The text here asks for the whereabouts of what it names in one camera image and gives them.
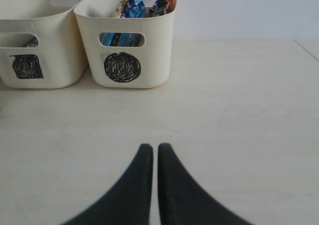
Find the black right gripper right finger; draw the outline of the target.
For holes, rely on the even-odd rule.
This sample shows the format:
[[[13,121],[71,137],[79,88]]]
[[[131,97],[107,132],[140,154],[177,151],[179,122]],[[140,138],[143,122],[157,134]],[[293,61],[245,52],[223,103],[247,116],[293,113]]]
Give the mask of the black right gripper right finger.
[[[158,204],[162,225],[251,224],[206,192],[169,143],[158,147]]]

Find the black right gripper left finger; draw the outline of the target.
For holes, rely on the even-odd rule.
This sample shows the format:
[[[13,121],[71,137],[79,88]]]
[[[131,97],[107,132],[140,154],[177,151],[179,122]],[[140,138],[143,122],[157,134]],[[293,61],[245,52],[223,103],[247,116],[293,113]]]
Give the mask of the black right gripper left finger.
[[[130,165],[96,202],[66,225],[148,225],[153,189],[153,148],[141,144]]]

